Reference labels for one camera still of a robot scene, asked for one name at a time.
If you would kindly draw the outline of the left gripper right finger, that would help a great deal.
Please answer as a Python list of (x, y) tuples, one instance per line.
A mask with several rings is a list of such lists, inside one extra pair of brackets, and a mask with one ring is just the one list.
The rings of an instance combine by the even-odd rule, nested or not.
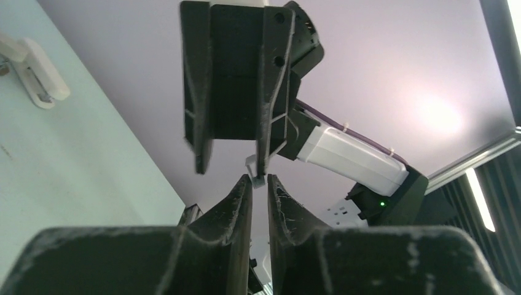
[(274, 294), (502, 294), (476, 242), (450, 226), (333, 228), (268, 175)]

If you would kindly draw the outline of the white stapler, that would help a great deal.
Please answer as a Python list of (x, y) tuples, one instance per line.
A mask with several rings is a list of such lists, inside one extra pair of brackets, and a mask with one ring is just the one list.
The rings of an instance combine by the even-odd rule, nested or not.
[(33, 103), (52, 109), (71, 91), (44, 49), (34, 40), (1, 33), (1, 55), (13, 66)]

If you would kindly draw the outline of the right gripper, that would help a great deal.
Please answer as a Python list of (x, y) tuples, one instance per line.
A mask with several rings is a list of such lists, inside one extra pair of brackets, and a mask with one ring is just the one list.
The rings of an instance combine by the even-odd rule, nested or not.
[(215, 137), (256, 140), (257, 174), (266, 175), (270, 158), (286, 145), (294, 12), (182, 1), (179, 16), (185, 139), (196, 173), (206, 173), (211, 156), (211, 96)]

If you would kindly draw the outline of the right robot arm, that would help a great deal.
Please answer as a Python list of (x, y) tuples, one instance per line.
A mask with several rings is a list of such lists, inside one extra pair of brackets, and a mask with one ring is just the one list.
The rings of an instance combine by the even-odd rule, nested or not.
[(257, 187), (279, 155), (353, 180), (348, 198), (370, 226), (416, 220), (426, 177), (298, 99), (302, 79), (325, 55), (298, 3), (182, 1), (179, 16), (184, 131), (198, 174), (208, 169), (214, 140), (254, 141), (246, 167)]

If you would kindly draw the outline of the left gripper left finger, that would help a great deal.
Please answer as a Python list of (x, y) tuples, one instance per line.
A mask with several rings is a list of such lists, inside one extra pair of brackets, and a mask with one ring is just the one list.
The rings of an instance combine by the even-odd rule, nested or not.
[(183, 226), (55, 227), (35, 235), (2, 294), (246, 294), (253, 189)]

